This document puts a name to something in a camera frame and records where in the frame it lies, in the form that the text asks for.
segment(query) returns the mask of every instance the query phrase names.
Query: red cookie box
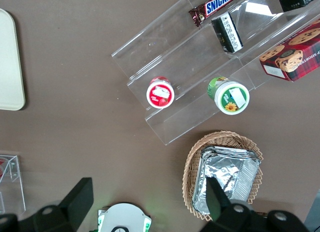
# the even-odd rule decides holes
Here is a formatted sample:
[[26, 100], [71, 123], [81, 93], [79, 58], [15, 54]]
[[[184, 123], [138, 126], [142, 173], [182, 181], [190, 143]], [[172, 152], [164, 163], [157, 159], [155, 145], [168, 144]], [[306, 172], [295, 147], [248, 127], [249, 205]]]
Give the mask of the red cookie box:
[[320, 19], [260, 56], [264, 71], [296, 81], [320, 66]]

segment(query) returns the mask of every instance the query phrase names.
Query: brown table surface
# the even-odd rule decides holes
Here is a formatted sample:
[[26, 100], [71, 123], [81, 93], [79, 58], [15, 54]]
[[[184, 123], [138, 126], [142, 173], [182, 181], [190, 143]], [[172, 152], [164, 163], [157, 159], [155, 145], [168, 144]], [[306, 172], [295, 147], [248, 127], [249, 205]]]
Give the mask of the brown table surface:
[[127, 201], [152, 216], [150, 232], [197, 232], [205, 223], [184, 205], [185, 161], [202, 136], [230, 130], [263, 153], [253, 207], [306, 218], [320, 187], [319, 70], [269, 81], [242, 114], [219, 113], [168, 146], [145, 122], [111, 54], [177, 1], [0, 0], [16, 23], [27, 97], [23, 110], [0, 111], [0, 150], [19, 155], [29, 214], [92, 177], [79, 231], [97, 228], [99, 208]]

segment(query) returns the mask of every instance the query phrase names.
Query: stack of foil trays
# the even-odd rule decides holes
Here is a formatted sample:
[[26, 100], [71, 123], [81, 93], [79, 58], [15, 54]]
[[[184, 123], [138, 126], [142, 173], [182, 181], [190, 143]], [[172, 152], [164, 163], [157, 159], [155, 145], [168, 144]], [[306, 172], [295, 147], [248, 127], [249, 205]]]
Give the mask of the stack of foil trays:
[[192, 197], [193, 208], [209, 214], [206, 203], [206, 178], [215, 177], [229, 200], [246, 201], [261, 161], [252, 151], [208, 146], [201, 151]]

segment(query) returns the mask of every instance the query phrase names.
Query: clear acrylic display stand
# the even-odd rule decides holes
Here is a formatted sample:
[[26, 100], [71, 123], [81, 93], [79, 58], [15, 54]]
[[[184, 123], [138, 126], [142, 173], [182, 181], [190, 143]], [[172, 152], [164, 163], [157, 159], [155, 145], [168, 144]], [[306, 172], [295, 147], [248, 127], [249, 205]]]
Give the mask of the clear acrylic display stand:
[[26, 211], [17, 156], [0, 155], [0, 215], [22, 215]]
[[[165, 145], [219, 112], [207, 95], [214, 77], [256, 89], [272, 78], [263, 71], [259, 56], [320, 14], [319, 0], [285, 13], [279, 0], [235, 0], [196, 27], [188, 11], [206, 1], [179, 0], [112, 54], [145, 107], [146, 122]], [[233, 54], [223, 51], [211, 25], [212, 18], [227, 11], [243, 43]], [[146, 99], [150, 81], [157, 76], [166, 77], [174, 88], [174, 102], [165, 109], [151, 107]]]

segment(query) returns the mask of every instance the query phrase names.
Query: woven basket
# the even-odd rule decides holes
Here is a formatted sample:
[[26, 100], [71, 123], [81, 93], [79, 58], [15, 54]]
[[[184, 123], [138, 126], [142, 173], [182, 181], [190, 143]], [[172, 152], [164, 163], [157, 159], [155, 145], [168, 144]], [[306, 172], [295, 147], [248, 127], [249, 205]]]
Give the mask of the woven basket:
[[[190, 212], [193, 213], [197, 218], [210, 221], [212, 218], [209, 214], [201, 214], [198, 211], [194, 210], [192, 206], [192, 197], [195, 190], [201, 150], [206, 146], [221, 146], [236, 149], [246, 149], [249, 151], [254, 151], [261, 161], [263, 160], [263, 157], [259, 148], [254, 142], [252, 142], [252, 140], [230, 131], [219, 131], [210, 133], [200, 139], [197, 143], [195, 143], [195, 145], [189, 152], [184, 167], [182, 180], [183, 200]], [[262, 175], [262, 171], [259, 168], [247, 200], [249, 204], [252, 204], [253, 200], [256, 198], [259, 185], [261, 185], [262, 183]]]

